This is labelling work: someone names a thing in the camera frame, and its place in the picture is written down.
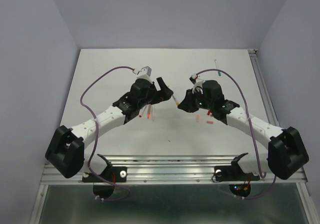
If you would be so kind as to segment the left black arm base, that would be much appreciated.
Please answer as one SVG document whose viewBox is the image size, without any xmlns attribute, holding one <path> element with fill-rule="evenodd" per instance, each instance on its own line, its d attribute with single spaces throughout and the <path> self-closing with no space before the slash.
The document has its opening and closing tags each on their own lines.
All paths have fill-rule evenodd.
<svg viewBox="0 0 320 224">
<path fill-rule="evenodd" d="M 86 154 L 84 165 L 80 172 L 82 175 L 82 182 L 84 183 L 102 183 L 103 181 L 96 177 L 88 168 L 89 154 Z M 113 165 L 109 160 L 107 160 L 101 154 L 95 154 L 90 162 L 90 167 L 92 170 L 101 178 L 109 182 L 119 182 L 124 183 L 127 181 L 127 170 L 126 166 L 116 166 Z"/>
</svg>

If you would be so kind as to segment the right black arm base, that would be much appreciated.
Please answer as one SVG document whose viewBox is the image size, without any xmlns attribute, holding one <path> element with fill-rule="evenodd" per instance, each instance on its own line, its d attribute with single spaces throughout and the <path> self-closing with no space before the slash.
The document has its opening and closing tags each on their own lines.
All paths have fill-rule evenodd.
<svg viewBox="0 0 320 224">
<path fill-rule="evenodd" d="M 238 162 L 248 153 L 236 156 L 230 165 L 215 166 L 211 180 L 214 183 L 225 181 L 259 181 L 260 177 L 251 173 L 244 173 Z"/>
</svg>

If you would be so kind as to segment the orange highlighter pen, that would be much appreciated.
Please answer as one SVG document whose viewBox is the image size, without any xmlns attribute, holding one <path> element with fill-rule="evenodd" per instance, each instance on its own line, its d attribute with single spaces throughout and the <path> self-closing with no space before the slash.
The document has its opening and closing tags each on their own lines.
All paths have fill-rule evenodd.
<svg viewBox="0 0 320 224">
<path fill-rule="evenodd" d="M 148 111 L 148 112 L 147 112 L 147 118 L 148 118 L 148 119 L 150 119 L 150 117 L 151 117 L 151 109 L 152 109 L 152 106 L 149 105 L 149 106 L 148 106 L 148 110 L 147 110 L 147 111 Z"/>
</svg>

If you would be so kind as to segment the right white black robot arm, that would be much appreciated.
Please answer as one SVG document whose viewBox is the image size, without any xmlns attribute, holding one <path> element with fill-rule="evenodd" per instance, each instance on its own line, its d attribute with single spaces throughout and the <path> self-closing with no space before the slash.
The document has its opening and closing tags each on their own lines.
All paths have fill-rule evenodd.
<svg viewBox="0 0 320 224">
<path fill-rule="evenodd" d="M 266 153 L 242 153 L 232 160 L 230 173 L 241 179 L 249 173 L 273 173 L 286 180 L 309 162 L 300 133 L 293 127 L 283 129 L 247 114 L 238 103 L 224 97 L 215 80 L 195 84 L 188 89 L 178 108 L 194 113 L 199 109 L 210 111 L 212 117 L 233 127 L 260 143 Z"/>
</svg>

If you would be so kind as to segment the red capped marker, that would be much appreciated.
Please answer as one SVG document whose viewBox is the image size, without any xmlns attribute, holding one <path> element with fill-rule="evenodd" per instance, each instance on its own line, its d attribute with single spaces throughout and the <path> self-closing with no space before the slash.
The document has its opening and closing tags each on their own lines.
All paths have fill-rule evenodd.
<svg viewBox="0 0 320 224">
<path fill-rule="evenodd" d="M 143 117 L 143 115 L 144 115 L 144 113 L 145 113 L 145 111 L 146 111 L 146 108 L 147 108 L 147 106 L 145 106 L 145 107 L 143 108 L 143 110 L 139 113 L 139 118 L 142 118 L 142 117 Z"/>
</svg>

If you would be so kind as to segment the green capped marker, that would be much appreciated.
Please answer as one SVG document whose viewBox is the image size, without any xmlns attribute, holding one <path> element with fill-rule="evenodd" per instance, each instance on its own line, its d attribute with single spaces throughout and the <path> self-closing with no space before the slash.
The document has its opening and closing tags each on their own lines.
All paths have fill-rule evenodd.
<svg viewBox="0 0 320 224">
<path fill-rule="evenodd" d="M 215 64 L 215 68 L 216 68 L 217 70 L 219 70 L 220 67 L 219 67 L 219 63 L 218 63 L 217 59 L 214 60 L 214 64 Z M 218 74 L 219 77 L 222 76 L 222 74 L 221 74 L 220 71 L 217 71 L 217 74 Z"/>
</svg>

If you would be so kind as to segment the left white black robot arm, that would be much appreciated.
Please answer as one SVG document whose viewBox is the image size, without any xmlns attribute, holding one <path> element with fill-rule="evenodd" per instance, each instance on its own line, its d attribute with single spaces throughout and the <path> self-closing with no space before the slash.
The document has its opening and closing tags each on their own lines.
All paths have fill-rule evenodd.
<svg viewBox="0 0 320 224">
<path fill-rule="evenodd" d="M 173 91 L 157 78 L 160 89 L 154 82 L 138 78 L 130 91 L 121 96 L 110 107 L 92 119 L 67 128 L 57 128 L 45 153 L 45 158 L 65 177 L 71 178 L 79 172 L 94 171 L 101 181 L 111 176 L 110 162 L 99 154 L 85 154 L 85 149 L 96 143 L 99 137 L 110 130 L 125 125 L 149 104 L 158 104 L 169 100 Z"/>
</svg>

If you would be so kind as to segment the yellow capped marker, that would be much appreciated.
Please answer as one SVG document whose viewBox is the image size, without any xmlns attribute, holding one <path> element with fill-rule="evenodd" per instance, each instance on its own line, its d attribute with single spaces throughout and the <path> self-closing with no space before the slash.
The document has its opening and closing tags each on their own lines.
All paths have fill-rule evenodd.
<svg viewBox="0 0 320 224">
<path fill-rule="evenodd" d="M 172 90 L 172 88 L 170 87 L 170 85 L 168 85 L 168 88 L 172 91 L 172 99 L 173 101 L 175 102 L 175 104 L 178 106 L 180 103 L 179 101 L 177 100 L 175 94 L 174 94 L 174 91 Z"/>
</svg>

